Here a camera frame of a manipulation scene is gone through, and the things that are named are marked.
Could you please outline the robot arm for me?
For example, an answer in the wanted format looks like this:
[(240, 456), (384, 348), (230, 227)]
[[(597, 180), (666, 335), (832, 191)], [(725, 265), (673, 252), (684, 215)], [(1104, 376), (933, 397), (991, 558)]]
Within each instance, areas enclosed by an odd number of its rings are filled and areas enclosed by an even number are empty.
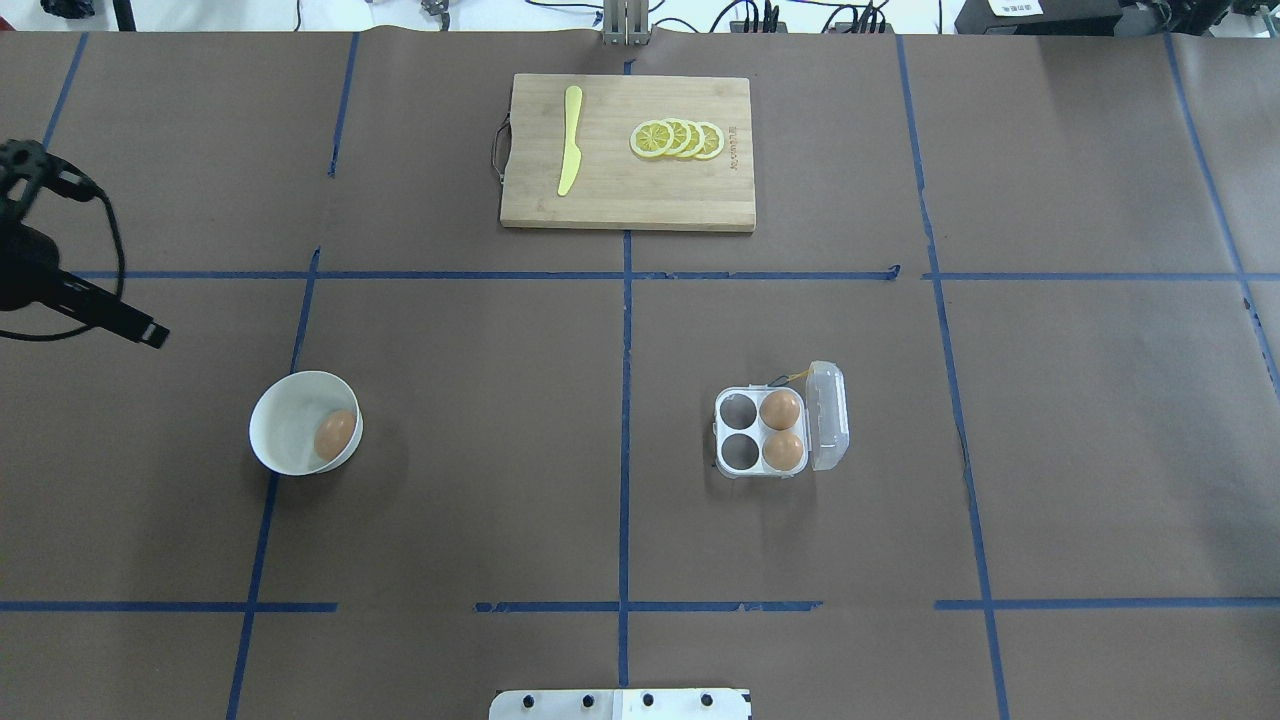
[(115, 290), (108, 291), (60, 268), (60, 251), (47, 234), (19, 227), (3, 232), (1, 310), (14, 313), (41, 304), (79, 323), (70, 331), (31, 334), (4, 331), (3, 338), (51, 343), (76, 338), (95, 328), (134, 343), (160, 348), (170, 331), (152, 316), (123, 301), (125, 254), (120, 233), (111, 233), (116, 254)]

